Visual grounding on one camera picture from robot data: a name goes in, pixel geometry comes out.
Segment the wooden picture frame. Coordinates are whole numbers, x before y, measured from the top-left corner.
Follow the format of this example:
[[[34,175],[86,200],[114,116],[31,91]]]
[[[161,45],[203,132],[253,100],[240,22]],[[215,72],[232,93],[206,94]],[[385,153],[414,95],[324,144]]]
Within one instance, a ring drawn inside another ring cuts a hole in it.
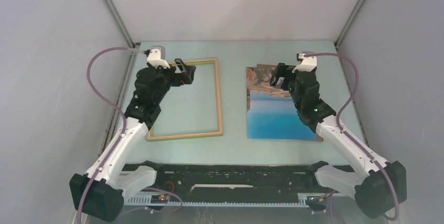
[[[185,60],[199,66],[192,85],[174,87],[161,103],[162,112],[147,141],[219,137],[224,134],[217,58]]]

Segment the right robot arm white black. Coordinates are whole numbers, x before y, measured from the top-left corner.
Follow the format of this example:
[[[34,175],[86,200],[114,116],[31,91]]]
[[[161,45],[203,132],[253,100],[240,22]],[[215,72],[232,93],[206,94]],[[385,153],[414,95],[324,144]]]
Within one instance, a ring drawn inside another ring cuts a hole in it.
[[[329,142],[351,166],[351,172],[324,161],[311,165],[304,178],[312,192],[326,187],[355,200],[369,218],[399,210],[407,200],[406,168],[399,161],[389,162],[358,138],[342,123],[337,113],[321,98],[315,70],[279,63],[272,73],[271,86],[280,85],[291,95],[300,121]]]

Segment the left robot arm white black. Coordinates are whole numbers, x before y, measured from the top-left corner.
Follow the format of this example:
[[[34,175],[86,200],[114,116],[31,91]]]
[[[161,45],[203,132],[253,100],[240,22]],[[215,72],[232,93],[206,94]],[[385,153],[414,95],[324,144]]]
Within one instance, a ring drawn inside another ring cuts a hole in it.
[[[117,133],[97,161],[83,174],[74,174],[69,186],[77,210],[77,220],[87,214],[103,221],[114,221],[127,198],[150,187],[159,191],[165,186],[165,176],[149,166],[142,166],[127,176],[121,172],[131,151],[146,136],[158,118],[160,103],[172,87],[190,85],[194,81],[195,65],[175,59],[169,68],[151,63],[139,70],[135,90]]]

